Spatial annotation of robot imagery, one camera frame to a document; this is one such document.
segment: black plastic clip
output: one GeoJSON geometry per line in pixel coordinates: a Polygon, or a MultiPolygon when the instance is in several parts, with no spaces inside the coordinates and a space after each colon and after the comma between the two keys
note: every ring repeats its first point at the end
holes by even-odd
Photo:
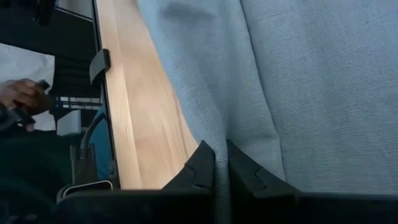
{"type": "Polygon", "coordinates": [[[101,81],[105,78],[105,73],[111,68],[111,58],[107,49],[101,49],[91,61],[90,81],[95,87],[101,86],[101,81]]]}

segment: fabric curtain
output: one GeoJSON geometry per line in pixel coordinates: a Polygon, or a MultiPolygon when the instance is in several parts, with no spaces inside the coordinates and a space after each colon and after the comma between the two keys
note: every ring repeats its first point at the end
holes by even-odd
{"type": "Polygon", "coordinates": [[[197,141],[225,139],[304,192],[398,194],[394,0],[139,1],[197,141]]]}

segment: wooden surface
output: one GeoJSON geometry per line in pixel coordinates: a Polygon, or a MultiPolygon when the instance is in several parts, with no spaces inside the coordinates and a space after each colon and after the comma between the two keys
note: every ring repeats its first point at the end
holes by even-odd
{"type": "Polygon", "coordinates": [[[96,0],[122,189],[159,189],[196,149],[178,100],[132,0],[96,0]]]}

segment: person's hand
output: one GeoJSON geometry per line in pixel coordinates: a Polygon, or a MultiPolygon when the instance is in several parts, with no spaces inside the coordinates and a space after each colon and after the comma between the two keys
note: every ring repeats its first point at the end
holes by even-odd
{"type": "MultiPolygon", "coordinates": [[[[31,116],[49,110],[52,104],[43,89],[29,79],[10,80],[0,84],[0,102],[8,110],[19,106],[31,116]]],[[[26,128],[28,131],[34,130],[33,124],[26,128]]]]}

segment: black cable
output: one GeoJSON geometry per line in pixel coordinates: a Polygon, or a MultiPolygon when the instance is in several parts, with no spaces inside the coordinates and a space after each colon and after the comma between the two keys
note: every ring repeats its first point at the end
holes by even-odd
{"type": "Polygon", "coordinates": [[[100,115],[95,117],[93,122],[91,122],[90,126],[88,127],[85,135],[83,136],[83,139],[80,142],[80,152],[83,153],[84,156],[86,156],[85,152],[88,149],[90,137],[93,134],[94,129],[103,119],[106,119],[106,115],[104,113],[101,113],[100,115]]]}

